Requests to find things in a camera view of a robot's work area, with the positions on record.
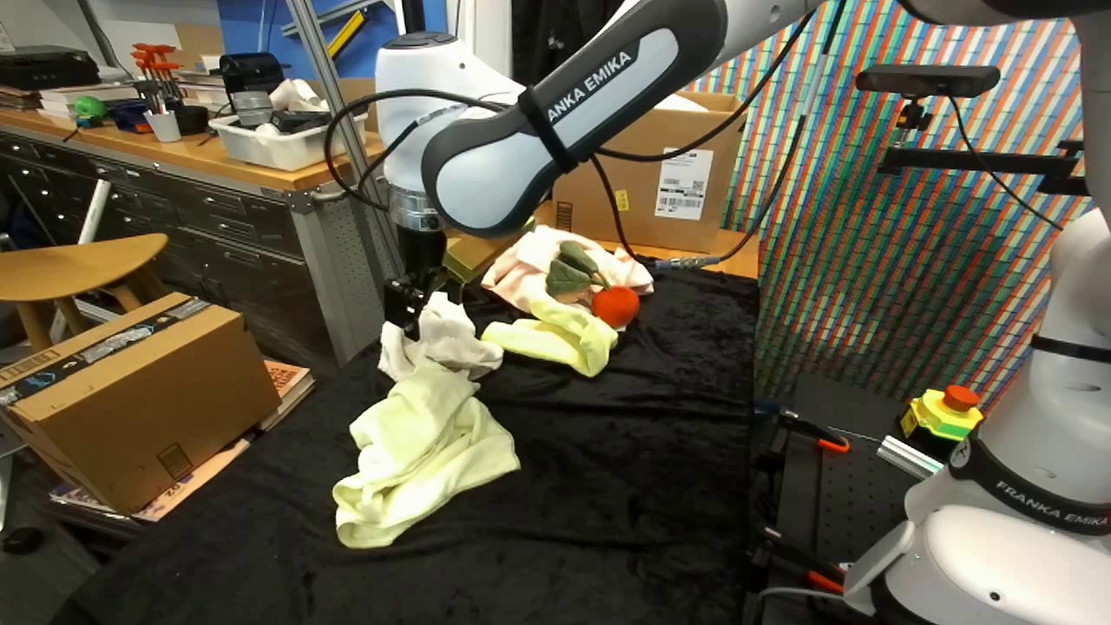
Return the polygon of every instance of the crumpled towel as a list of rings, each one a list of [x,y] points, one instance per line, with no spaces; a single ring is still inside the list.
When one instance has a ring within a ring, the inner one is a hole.
[[[348,549],[394,546],[455,491],[521,469],[515,436],[473,391],[466,376],[424,359],[352,424],[358,471],[335,486]]]
[[[653,292],[653,275],[639,261],[614,258],[588,234],[535,224],[483,275],[483,288],[497,292],[504,303],[533,311],[535,320],[491,321],[483,343],[497,343],[537,359],[561,359],[593,379],[609,366],[618,328],[613,328],[589,310],[565,306],[548,293],[548,269],[565,244],[584,251],[604,284]]]
[[[358,471],[335,486],[338,536],[348,549],[394,546],[455,491],[521,469],[515,436],[477,399],[477,376],[499,366],[499,346],[481,343],[447,293],[422,310],[422,340],[383,325],[389,396],[356,424]]]
[[[535,320],[491,321],[483,343],[571,365],[584,379],[593,379],[613,365],[618,328],[598,320],[589,310],[535,299],[533,311]]]

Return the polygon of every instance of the black cable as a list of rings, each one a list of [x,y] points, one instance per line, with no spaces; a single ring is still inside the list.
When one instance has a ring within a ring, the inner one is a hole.
[[[356,195],[364,197],[364,186],[371,180],[371,173],[389,159],[389,152],[395,152],[422,124],[411,120],[371,164],[368,168],[358,175],[358,186]],[[368,197],[364,204],[379,209],[379,210],[389,210],[389,204],[383,197]]]
[[[338,127],[339,127],[339,120],[348,114],[364,112],[374,100],[394,100],[394,98],[439,98],[439,100],[455,100],[455,104],[485,107],[485,112],[499,112],[504,107],[504,104],[492,104],[492,100],[461,98],[461,94],[447,94],[447,91],[383,91],[383,94],[368,94],[368,98],[348,100],[339,112],[335,112],[335,116],[322,127],[322,164],[326,164],[326,173],[339,183],[344,197],[356,197],[356,200],[368,204],[368,197],[358,186],[352,186],[352,180],[344,180],[339,168],[338,168],[338,155],[335,155]]]
[[[613,204],[613,214],[614,214],[614,227],[618,227],[623,246],[628,251],[633,261],[653,267],[653,261],[643,258],[643,254],[637,254],[633,244],[628,244],[628,234],[625,234],[618,195],[614,195],[613,173],[601,166],[598,152],[589,152],[589,164],[593,164],[593,173],[598,173],[598,180],[601,180],[601,186],[604,186],[604,197],[609,197],[609,204]]]
[[[78,0],[85,23],[94,30],[96,48],[106,56],[106,67],[120,67],[120,56],[113,48],[113,39],[106,34],[96,10],[91,8],[91,0]]]
[[[766,197],[764,197],[760,209],[757,209],[754,227],[747,227],[747,232],[745,232],[731,251],[723,251],[723,254],[664,261],[661,267],[706,267],[706,264],[726,264],[731,258],[738,258],[738,254],[760,232],[764,218],[772,214],[775,197],[779,197],[779,192],[786,186],[787,168],[791,168],[791,164],[794,164],[794,155],[798,155],[802,131],[806,131],[806,114],[794,120],[794,136],[791,136],[791,143],[787,143],[787,155],[786,155],[786,164],[779,166],[775,183],[772,183]]]
[[[827,30],[827,41],[822,41],[822,56],[834,50],[834,41],[837,41],[837,30],[839,30],[839,20],[844,20],[844,8],[849,8],[849,2],[837,2],[837,8],[834,8],[831,30]]]
[[[1040,210],[1034,204],[1029,204],[1023,197],[1018,197],[1013,186],[1011,186],[998,168],[990,168],[990,166],[982,164],[979,150],[975,150],[974,139],[969,139],[969,127],[964,127],[964,114],[963,114],[963,107],[960,107],[960,98],[949,98],[949,104],[952,104],[952,112],[954,112],[954,116],[960,116],[960,136],[963,136],[964,150],[974,152],[974,159],[979,159],[979,166],[982,166],[1023,210],[1030,210],[1034,218],[1042,218],[1042,221],[1054,224],[1054,227],[1064,227],[1064,224],[1054,221],[1045,210]]]
[[[710,139],[723,136],[739,114],[747,114],[754,107],[754,100],[764,94],[764,87],[772,84],[772,76],[779,72],[779,67],[787,57],[787,50],[794,48],[794,41],[802,39],[806,23],[812,20],[817,10],[809,10],[798,27],[791,30],[791,39],[786,41],[786,48],[772,57],[772,67],[764,68],[764,76],[757,79],[757,87],[745,98],[745,104],[723,116],[716,127],[710,127],[706,136],[697,136],[695,143],[670,150],[670,152],[623,152],[623,150],[598,150],[613,159],[633,159],[633,164],[664,164],[674,159],[680,152],[690,152],[697,146],[706,146]]]
[[[754,244],[754,234],[760,232],[760,221],[772,214],[775,197],[779,197],[779,192],[786,186],[787,168],[791,168],[791,164],[794,164],[794,155],[798,155],[802,131],[806,131],[806,114],[794,120],[794,136],[791,136],[791,143],[787,143],[787,155],[786,155],[786,164],[779,166],[775,183],[772,183],[766,197],[764,197],[760,209],[757,209],[757,218],[754,218],[757,224],[747,227],[747,232],[739,234],[739,244],[732,244],[731,251],[710,254],[710,258],[664,258],[664,261],[647,261],[643,254],[637,254],[633,244],[625,240],[625,221],[623,221],[623,210],[618,210],[618,197],[614,197],[613,175],[604,173],[604,166],[598,164],[598,155],[589,155],[589,159],[593,159],[593,168],[598,168],[598,175],[601,175],[601,186],[604,186],[604,195],[609,195],[618,240],[623,240],[623,246],[628,251],[628,258],[637,258],[639,264],[653,264],[653,267],[710,267],[710,264],[726,264],[731,258],[738,258],[747,244]]]

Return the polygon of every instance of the black pole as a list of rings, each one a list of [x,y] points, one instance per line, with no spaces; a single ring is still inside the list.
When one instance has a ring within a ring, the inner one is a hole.
[[[78,8],[80,8],[85,23],[88,23],[88,27],[94,30],[94,39],[96,39],[96,48],[100,48],[106,67],[120,67],[115,48],[113,48],[113,41],[108,41],[108,34],[106,34],[106,27],[100,27],[91,0],[78,0]]]
[[[402,10],[407,10],[407,30],[429,30],[424,0],[402,0]]]

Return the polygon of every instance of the cardboard box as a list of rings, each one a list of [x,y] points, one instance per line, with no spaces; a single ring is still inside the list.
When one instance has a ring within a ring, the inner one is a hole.
[[[445,269],[459,284],[483,281],[485,267],[511,251],[521,240],[521,232],[511,234],[469,234],[469,232],[447,232],[447,251],[445,251]]]
[[[738,112],[738,98],[684,94],[706,112],[651,112],[609,150],[623,152],[664,152],[688,146],[710,127],[723,124]],[[723,209],[731,197],[731,175],[738,159],[739,116],[723,127],[702,150],[667,164],[628,164],[601,155],[614,183],[625,234],[633,246],[710,251],[723,227]],[[561,227],[618,240],[604,183],[593,164],[581,164],[561,175],[552,200],[537,209],[537,218]]]
[[[279,408],[245,315],[168,293],[0,366],[0,408],[63,477],[121,512]]]

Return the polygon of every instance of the chair seat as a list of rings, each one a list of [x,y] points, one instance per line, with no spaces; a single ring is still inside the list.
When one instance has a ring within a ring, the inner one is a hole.
[[[147,267],[158,254],[165,254],[165,246],[165,232],[147,232],[88,246],[0,254],[0,303],[56,303],[108,288]]]

